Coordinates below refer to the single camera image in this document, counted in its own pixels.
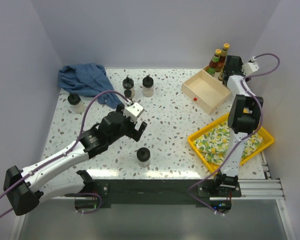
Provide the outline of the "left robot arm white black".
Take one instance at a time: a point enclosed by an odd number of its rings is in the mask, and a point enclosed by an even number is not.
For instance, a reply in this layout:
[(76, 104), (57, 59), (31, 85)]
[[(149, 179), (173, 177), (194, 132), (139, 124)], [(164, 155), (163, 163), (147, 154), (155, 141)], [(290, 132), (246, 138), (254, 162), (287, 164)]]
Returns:
[(143, 112), (144, 107), (136, 102), (126, 107), (120, 104), (116, 111), (83, 131), (77, 140), (58, 153), (23, 169), (10, 167), (5, 173), (3, 190), (14, 213), (21, 216), (35, 209), (48, 195), (43, 187), (51, 179), (107, 151), (121, 137), (139, 141), (147, 127), (147, 123), (142, 122), (138, 130), (135, 128)]

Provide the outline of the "yellow cap sauce bottle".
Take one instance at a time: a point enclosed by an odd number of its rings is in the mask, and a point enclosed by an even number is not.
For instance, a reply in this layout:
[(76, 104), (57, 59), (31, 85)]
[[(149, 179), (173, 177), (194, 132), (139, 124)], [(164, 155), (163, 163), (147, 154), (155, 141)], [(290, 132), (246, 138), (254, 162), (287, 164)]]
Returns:
[(212, 56), (212, 58), (209, 62), (208, 67), (206, 68), (206, 72), (211, 76), (214, 76), (214, 74), (216, 72), (216, 68), (218, 66), (221, 53), (222, 53), (222, 51), (220, 49), (216, 49), (214, 52), (214, 55)]

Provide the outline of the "red cap sauce bottle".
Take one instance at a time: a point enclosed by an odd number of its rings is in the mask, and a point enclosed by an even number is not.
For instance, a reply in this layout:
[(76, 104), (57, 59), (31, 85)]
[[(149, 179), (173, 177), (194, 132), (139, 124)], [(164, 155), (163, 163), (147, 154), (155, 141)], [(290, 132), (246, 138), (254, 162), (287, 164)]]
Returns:
[(227, 53), (228, 53), (228, 49), (230, 47), (230, 44), (229, 43), (225, 43), (221, 49), (221, 53), (220, 53), (220, 59), (219, 59), (219, 62), (218, 62), (218, 66), (216, 68), (216, 72), (220, 72), (223, 67), (224, 67), (224, 64), (225, 64), (225, 61), (226, 61), (226, 57), (227, 57)]

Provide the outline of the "black cap spice shaker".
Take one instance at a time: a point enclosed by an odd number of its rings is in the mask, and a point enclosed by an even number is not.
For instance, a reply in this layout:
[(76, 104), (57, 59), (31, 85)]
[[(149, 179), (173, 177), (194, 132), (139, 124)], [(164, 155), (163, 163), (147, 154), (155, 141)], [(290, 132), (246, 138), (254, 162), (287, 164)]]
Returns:
[(124, 95), (125, 95), (125, 97), (126, 97), (128, 100), (132, 101), (133, 96), (132, 96), (132, 91), (131, 91), (131, 90), (126, 89), (126, 90), (124, 91)]

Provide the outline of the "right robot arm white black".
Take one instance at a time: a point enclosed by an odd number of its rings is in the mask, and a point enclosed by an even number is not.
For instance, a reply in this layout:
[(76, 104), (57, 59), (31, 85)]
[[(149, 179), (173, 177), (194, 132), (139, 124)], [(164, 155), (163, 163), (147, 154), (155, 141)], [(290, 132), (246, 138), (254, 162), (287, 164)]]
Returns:
[(245, 144), (257, 133), (262, 123), (263, 98), (256, 96), (248, 87), (246, 79), (259, 69), (254, 59), (244, 64), (239, 56), (227, 56), (222, 71), (223, 84), (235, 96), (228, 116), (230, 140), (225, 160), (214, 177), (212, 190), (224, 196), (238, 185), (239, 165)]

